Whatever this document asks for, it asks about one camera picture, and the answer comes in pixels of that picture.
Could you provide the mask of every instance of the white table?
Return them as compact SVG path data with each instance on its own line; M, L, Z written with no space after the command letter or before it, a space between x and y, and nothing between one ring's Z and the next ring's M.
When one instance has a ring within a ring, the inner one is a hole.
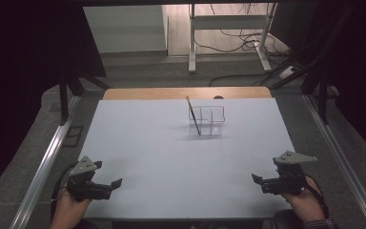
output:
M251 176L277 177L273 157L294 150L275 99L192 104L224 106L222 135L189 135L185 99L99 102L81 157L103 161L94 182L123 183L86 218L262 219L290 207Z

